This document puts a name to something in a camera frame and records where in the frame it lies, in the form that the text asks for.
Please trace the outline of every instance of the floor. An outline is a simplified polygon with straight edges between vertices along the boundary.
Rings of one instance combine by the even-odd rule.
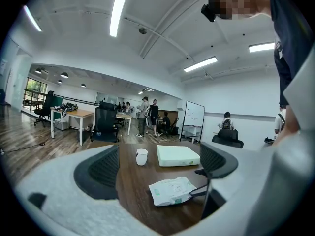
[[[87,138],[82,146],[77,141],[77,131],[73,129],[55,129],[55,138],[50,137],[50,123],[44,128],[41,123],[34,126],[35,118],[27,114],[9,109],[5,117],[0,117],[0,148],[12,151],[45,142],[45,146],[34,146],[19,151],[5,153],[1,156],[2,166],[12,185],[16,185],[24,176],[41,163],[82,150],[88,149],[92,142]],[[153,130],[144,138],[136,137],[138,121],[133,119],[130,135],[127,128],[120,128],[118,136],[120,143],[159,143],[165,144],[178,141],[178,136],[154,137]]]

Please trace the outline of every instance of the fluorescent light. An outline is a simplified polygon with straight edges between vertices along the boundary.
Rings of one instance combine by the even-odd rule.
[[[110,30],[109,30],[109,35],[113,37],[117,37],[120,16],[122,15],[125,1],[126,0],[115,0],[114,2],[112,17],[110,21]]]
[[[41,28],[39,27],[39,25],[37,24],[37,22],[35,21],[35,18],[33,17],[33,15],[31,14],[29,8],[24,5],[23,9],[26,13],[26,15],[28,16],[29,20],[32,22],[32,24],[35,26],[36,30],[41,31]]]
[[[197,68],[203,67],[203,66],[205,66],[205,65],[209,65],[209,64],[214,63],[214,62],[217,62],[217,61],[218,61],[218,60],[217,60],[216,57],[212,57],[212,58],[210,58],[210,59],[207,59],[207,60],[205,60],[205,61],[202,61],[202,62],[200,62],[200,63],[197,63],[197,64],[195,64],[195,65],[192,65],[192,66],[190,66],[190,67],[187,67],[187,68],[184,69],[184,71],[185,71],[185,72],[190,72],[190,71],[192,71],[192,70],[195,70],[195,69],[197,69]]]
[[[274,50],[275,43],[252,45],[252,46],[249,46],[248,48],[250,50],[250,53],[265,51],[265,50]]]

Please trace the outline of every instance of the man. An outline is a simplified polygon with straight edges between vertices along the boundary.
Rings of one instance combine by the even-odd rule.
[[[230,129],[234,130],[233,123],[231,121],[231,114],[230,112],[226,112],[224,114],[224,119],[222,121],[222,124],[219,124],[220,129]]]
[[[122,105],[122,111],[125,111],[125,103],[123,102],[123,105]]]
[[[312,28],[296,4],[292,0],[209,0],[209,4],[204,5],[201,12],[211,22],[216,16],[231,20],[265,14],[271,18],[275,32],[282,43],[283,59],[280,65],[281,57],[275,54],[275,63],[280,77],[280,104],[287,106],[285,128],[274,145],[284,137],[296,133],[299,130],[299,124],[283,96],[283,91],[299,71],[314,43]]]
[[[286,116],[286,110],[285,110],[284,105],[280,105],[279,110],[280,110],[280,113],[276,116],[276,119],[275,119],[275,133],[277,135],[279,135],[285,127],[285,116]]]
[[[117,106],[117,111],[121,111],[122,110],[122,106],[120,105],[120,102],[118,102],[118,106]]]
[[[158,106],[157,106],[158,101],[155,99],[153,100],[153,104],[150,105],[150,117],[151,117],[151,123],[154,131],[154,136],[157,135],[157,118],[158,118]]]
[[[171,126],[171,121],[168,118],[168,112],[164,112],[163,123],[157,126],[158,136],[162,135],[162,130],[168,130]]]
[[[143,97],[143,103],[141,106],[138,106],[137,108],[140,110],[139,112],[139,134],[136,134],[137,137],[144,137],[144,129],[146,126],[146,116],[145,111],[149,107],[148,98],[145,96]]]

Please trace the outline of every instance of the white cup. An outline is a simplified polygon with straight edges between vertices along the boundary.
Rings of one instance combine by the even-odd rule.
[[[148,151],[143,148],[137,149],[137,153],[136,153],[137,164],[140,166],[145,165],[147,160],[148,160]]]

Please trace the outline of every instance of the white shirt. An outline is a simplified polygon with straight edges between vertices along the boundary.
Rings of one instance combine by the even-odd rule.
[[[285,114],[286,114],[286,109],[283,109],[280,114],[282,115],[282,117],[284,118],[285,120]],[[279,115],[276,116],[276,119],[275,119],[275,129],[278,130],[278,133],[281,132],[281,127],[283,125],[283,121],[281,119],[281,117]]]

